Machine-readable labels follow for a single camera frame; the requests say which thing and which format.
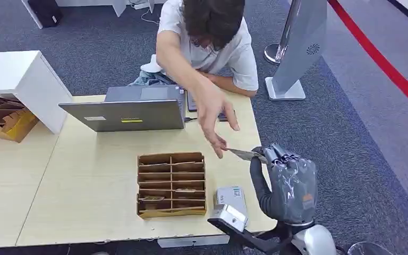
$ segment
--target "cardboard compartment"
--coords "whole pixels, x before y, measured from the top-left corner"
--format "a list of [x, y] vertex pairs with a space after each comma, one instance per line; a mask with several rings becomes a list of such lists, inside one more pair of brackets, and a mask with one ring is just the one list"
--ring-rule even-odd
[[180, 192], [179, 190], [205, 190], [205, 181], [194, 180], [194, 181], [177, 181], [173, 182], [172, 189]]
[[162, 210], [162, 209], [171, 209], [171, 202], [167, 200], [161, 201], [141, 201], [139, 210]]
[[138, 157], [138, 165], [158, 165], [171, 163], [169, 154], [153, 154]]
[[176, 164], [173, 164], [171, 167], [174, 173], [186, 173], [186, 172], [203, 173], [204, 172], [204, 162], [176, 163]]
[[139, 182], [138, 186], [140, 187], [140, 189], [169, 190], [169, 189], [171, 189], [171, 182], [170, 181]]
[[206, 200], [205, 191], [194, 191], [194, 192], [173, 192], [173, 199], [186, 199], [186, 200]]
[[200, 152], [186, 152], [171, 154], [171, 163], [204, 162], [204, 156]]
[[173, 181], [204, 180], [205, 173], [172, 173]]
[[190, 208], [190, 207], [204, 207], [206, 206], [206, 201], [193, 201], [193, 200], [174, 200], [173, 208]]
[[0, 138], [21, 142], [38, 119], [22, 103], [0, 97]]
[[170, 173], [170, 164], [159, 164], [159, 165], [141, 165], [139, 167], [140, 173]]
[[165, 199], [171, 198], [172, 193], [170, 189], [140, 189], [138, 198], [146, 198], [146, 197], [163, 197]]
[[138, 173], [138, 182], [171, 181], [171, 173]]
[[139, 156], [137, 214], [141, 218], [204, 215], [205, 182], [200, 152]]

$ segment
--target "white box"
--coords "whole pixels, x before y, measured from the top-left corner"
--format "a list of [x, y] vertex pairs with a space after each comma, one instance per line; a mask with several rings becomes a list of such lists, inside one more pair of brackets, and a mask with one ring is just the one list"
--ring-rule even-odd
[[39, 50], [0, 52], [0, 94], [13, 94], [53, 133], [66, 112], [58, 104], [72, 102], [71, 93]]
[[244, 216], [248, 217], [246, 208], [245, 194], [240, 186], [221, 187], [217, 188], [216, 205], [231, 205]]

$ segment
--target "card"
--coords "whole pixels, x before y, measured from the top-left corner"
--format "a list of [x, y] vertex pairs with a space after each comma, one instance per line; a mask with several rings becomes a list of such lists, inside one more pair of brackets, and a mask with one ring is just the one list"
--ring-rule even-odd
[[264, 156], [254, 151], [245, 151], [245, 150], [237, 150], [237, 149], [229, 149], [229, 148], [227, 150], [232, 152], [233, 154], [236, 154], [239, 158], [243, 160], [251, 161], [253, 157], [258, 157], [260, 159], [260, 162], [264, 164], [267, 163], [267, 159]]

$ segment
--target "white cabinet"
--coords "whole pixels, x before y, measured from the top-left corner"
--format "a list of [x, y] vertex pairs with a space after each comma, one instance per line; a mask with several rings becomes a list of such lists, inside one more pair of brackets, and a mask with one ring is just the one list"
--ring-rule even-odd
[[0, 94], [13, 94], [53, 133], [60, 133], [71, 93], [38, 50], [0, 52]]

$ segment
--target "human hand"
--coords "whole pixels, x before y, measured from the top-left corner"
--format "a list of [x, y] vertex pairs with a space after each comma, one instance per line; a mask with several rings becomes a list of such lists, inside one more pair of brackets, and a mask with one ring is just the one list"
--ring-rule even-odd
[[234, 108], [226, 99], [225, 94], [207, 77], [201, 76], [198, 80], [198, 84], [191, 91], [198, 109], [198, 122], [216, 155], [222, 158], [223, 150], [226, 150], [226, 141], [215, 132], [218, 114], [221, 111], [225, 113], [233, 130], [238, 131], [240, 127]]

